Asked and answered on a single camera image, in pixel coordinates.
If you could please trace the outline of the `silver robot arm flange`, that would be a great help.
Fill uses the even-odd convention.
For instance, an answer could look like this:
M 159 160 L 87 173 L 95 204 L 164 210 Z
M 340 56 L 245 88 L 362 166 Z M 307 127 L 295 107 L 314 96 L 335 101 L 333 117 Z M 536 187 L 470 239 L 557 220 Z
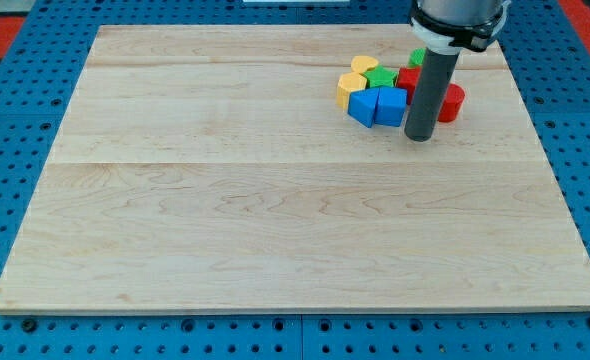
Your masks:
M 413 0 L 410 24 L 426 47 L 440 55 L 462 49 L 484 52 L 506 24 L 510 0 Z

